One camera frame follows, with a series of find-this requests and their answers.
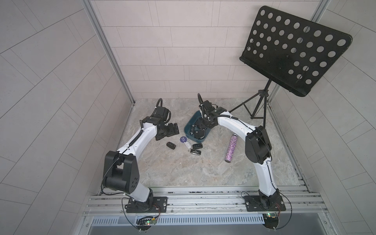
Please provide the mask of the black silver-edged key fob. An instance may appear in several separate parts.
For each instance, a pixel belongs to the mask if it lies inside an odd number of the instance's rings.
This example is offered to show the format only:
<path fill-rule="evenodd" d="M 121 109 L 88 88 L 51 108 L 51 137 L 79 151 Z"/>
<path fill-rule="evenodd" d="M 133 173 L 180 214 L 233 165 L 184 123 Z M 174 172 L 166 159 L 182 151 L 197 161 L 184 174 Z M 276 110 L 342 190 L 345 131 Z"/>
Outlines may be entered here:
<path fill-rule="evenodd" d="M 206 135 L 206 131 L 205 129 L 199 129 L 199 130 L 196 130 L 195 133 L 194 133 L 194 137 L 198 140 L 202 140 L 205 138 L 205 135 Z"/>

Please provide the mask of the black flip key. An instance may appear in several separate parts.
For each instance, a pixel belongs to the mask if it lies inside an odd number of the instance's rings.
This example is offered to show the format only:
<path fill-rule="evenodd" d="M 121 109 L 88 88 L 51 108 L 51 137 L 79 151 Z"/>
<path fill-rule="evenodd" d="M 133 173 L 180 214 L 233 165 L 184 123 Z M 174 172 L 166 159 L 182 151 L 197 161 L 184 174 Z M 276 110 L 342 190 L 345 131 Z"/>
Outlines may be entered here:
<path fill-rule="evenodd" d="M 175 149 L 176 148 L 176 145 L 174 143 L 172 143 L 172 142 L 167 142 L 166 145 L 170 149 Z"/>

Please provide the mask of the teal plastic storage box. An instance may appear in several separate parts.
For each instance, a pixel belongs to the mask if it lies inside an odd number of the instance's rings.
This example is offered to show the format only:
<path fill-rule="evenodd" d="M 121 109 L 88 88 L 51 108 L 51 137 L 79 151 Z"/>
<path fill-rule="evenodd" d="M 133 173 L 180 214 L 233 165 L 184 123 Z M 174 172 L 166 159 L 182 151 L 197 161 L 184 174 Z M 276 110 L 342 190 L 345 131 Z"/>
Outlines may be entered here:
<path fill-rule="evenodd" d="M 184 133 L 186 134 L 186 137 L 196 143 L 202 143 L 206 138 L 207 136 L 209 135 L 211 129 L 205 129 L 206 131 L 206 135 L 205 135 L 205 138 L 202 139 L 202 140 L 198 140 L 194 137 L 194 135 L 191 135 L 190 134 L 190 128 L 192 125 L 195 125 L 195 131 L 196 130 L 199 130 L 199 128 L 197 127 L 197 119 L 199 117 L 201 117 L 201 112 L 200 111 L 197 111 L 195 112 L 195 114 L 191 117 L 191 119 L 188 121 L 188 123 L 186 124 L 186 126 L 184 127 Z"/>

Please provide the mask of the black Bentley key fob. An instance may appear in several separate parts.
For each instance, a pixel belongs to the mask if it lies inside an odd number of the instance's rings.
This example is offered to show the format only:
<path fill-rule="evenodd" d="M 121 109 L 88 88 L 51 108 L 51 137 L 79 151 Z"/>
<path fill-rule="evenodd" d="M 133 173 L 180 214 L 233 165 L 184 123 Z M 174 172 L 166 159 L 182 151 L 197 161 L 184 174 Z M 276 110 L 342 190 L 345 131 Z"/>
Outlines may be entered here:
<path fill-rule="evenodd" d="M 191 153 L 191 154 L 194 154 L 194 155 L 201 155 L 201 151 L 198 150 L 198 149 L 191 149 L 191 150 L 190 150 L 190 153 Z"/>

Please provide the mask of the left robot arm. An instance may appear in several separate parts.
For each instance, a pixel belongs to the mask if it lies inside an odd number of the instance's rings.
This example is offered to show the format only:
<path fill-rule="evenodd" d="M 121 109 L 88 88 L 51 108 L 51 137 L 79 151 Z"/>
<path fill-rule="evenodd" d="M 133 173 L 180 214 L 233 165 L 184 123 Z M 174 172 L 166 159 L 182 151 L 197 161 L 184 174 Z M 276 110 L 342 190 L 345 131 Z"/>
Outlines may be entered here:
<path fill-rule="evenodd" d="M 170 123 L 170 118 L 171 111 L 163 106 L 162 98 L 158 99 L 152 115 L 140 120 L 140 129 L 130 141 L 119 150 L 106 154 L 102 188 L 127 194 L 142 211 L 153 207 L 152 189 L 139 182 L 137 159 L 152 139 L 159 141 L 179 134 L 178 125 Z"/>

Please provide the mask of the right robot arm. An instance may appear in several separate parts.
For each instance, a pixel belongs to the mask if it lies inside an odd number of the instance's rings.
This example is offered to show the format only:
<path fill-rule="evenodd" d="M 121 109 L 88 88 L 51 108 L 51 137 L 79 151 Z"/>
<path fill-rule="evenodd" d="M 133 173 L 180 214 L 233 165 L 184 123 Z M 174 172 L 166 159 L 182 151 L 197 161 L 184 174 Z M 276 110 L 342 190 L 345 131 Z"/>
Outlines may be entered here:
<path fill-rule="evenodd" d="M 275 184 L 271 162 L 271 143 L 263 126 L 255 127 L 241 121 L 226 109 L 213 106 L 209 101 L 204 101 L 198 96 L 200 113 L 203 124 L 208 128 L 217 125 L 226 127 L 245 142 L 245 155 L 254 164 L 258 182 L 259 199 L 262 209 L 274 208 L 280 197 L 280 192 Z"/>

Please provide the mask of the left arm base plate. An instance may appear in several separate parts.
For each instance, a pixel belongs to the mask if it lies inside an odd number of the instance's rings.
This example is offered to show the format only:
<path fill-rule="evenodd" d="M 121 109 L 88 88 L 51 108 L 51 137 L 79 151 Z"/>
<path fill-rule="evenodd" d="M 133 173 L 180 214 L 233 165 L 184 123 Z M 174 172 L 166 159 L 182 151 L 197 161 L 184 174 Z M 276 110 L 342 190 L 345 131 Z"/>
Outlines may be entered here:
<path fill-rule="evenodd" d="M 129 199 L 125 205 L 127 213 L 160 213 L 166 212 L 168 197 L 153 197 L 146 202 Z"/>

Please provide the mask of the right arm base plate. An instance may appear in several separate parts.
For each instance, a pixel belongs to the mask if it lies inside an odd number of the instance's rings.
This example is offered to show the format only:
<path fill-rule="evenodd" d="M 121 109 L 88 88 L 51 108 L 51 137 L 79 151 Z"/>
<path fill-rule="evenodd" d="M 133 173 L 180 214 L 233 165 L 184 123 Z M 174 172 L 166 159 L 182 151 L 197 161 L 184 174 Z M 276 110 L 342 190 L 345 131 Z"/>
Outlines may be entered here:
<path fill-rule="evenodd" d="M 286 211 L 285 203 L 280 195 L 277 197 L 266 197 L 258 195 L 242 196 L 248 212 L 283 212 Z"/>

